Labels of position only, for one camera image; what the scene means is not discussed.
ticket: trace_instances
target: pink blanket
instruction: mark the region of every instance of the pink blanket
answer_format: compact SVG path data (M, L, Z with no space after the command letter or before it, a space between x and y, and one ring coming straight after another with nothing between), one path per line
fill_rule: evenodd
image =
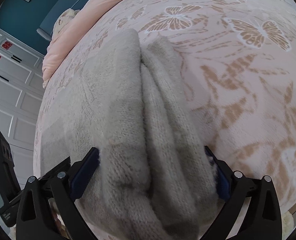
M84 8L53 39L43 62L43 87L73 47L111 8L122 0L89 0Z

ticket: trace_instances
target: blue gripper pad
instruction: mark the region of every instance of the blue gripper pad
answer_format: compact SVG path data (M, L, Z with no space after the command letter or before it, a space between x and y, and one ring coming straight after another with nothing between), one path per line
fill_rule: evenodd
M216 163L217 158L213 155L211 151L208 151L207 148L205 148L206 155L212 157L212 161L210 161L211 165L216 165L217 167L217 177L216 177L216 182L217 182L217 193L219 195L219 198L223 199L225 202L227 202L230 197L230 182L229 180L225 177L224 173L220 169L219 165Z
M99 150L94 147L91 148L91 150L87 153L85 159L82 161L83 164L70 182L70 199L73 202L76 199L82 197L92 175L95 173L97 167L99 166Z

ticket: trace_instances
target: white pillow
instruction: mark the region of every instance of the white pillow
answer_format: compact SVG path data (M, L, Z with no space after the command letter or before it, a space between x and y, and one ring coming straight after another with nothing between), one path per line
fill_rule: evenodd
M68 22L70 22L79 11L80 10L75 11L69 8L59 16L59 18L57 19L54 25L52 39L54 39L58 35L58 33L62 30L62 28L64 28L64 26L67 25Z

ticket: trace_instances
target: butterfly pattern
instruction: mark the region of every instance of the butterfly pattern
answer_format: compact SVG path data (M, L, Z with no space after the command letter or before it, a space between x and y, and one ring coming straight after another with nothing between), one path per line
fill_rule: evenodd
M233 31L238 32L238 38L245 45L260 49L266 39L270 39L284 51L290 51L291 44L274 21L266 21L261 26L254 26L237 19L224 18Z
M296 203L293 0L118 3L73 48L49 81L37 120L34 174L41 175L43 125L53 102L88 57L128 28L138 31L142 43L158 35L168 38L179 55L188 107L200 117L200 126L207 127L200 137L232 169L256 178L271 175L281 211L289 210ZM95 234L99 240L118 240L97 230Z

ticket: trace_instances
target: gray knit sweater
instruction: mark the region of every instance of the gray knit sweater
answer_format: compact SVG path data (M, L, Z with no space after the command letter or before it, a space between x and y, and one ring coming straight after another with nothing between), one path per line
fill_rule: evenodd
M164 37L126 30L89 58L47 112L41 168L100 150L76 202L86 221L130 240L196 240L216 215L211 167L187 109L180 66Z

